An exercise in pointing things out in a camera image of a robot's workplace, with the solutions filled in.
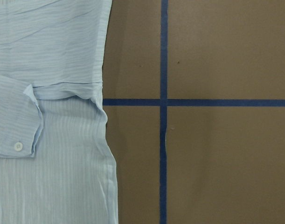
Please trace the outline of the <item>light blue button-up shirt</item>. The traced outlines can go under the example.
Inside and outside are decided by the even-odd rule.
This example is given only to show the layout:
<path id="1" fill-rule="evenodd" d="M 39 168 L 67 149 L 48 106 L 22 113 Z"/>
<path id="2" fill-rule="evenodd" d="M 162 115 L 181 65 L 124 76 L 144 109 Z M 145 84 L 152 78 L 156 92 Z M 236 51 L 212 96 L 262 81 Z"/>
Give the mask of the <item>light blue button-up shirt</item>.
<path id="1" fill-rule="evenodd" d="M 0 224 L 116 224 L 110 0 L 0 0 Z"/>

